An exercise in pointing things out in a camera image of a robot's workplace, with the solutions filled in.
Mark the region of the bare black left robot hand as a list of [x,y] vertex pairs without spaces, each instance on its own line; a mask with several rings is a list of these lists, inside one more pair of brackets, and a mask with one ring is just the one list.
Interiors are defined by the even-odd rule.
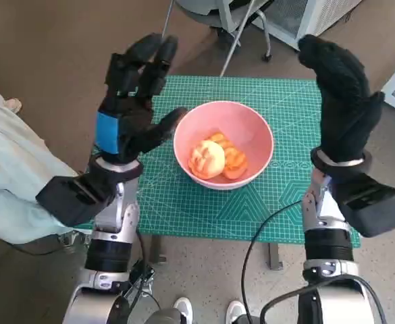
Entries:
[[166,84],[177,48],[177,37],[151,33],[111,55],[95,124],[95,146],[105,161],[127,164],[157,148],[186,115],[186,108],[177,107],[153,123],[153,97]]

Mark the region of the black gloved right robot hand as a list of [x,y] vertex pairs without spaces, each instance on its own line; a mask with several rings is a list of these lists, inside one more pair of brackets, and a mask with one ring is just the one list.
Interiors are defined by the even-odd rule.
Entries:
[[362,159],[384,93],[371,92],[364,65],[348,49],[311,34],[298,48],[299,62],[315,72],[321,93],[321,151],[334,163]]

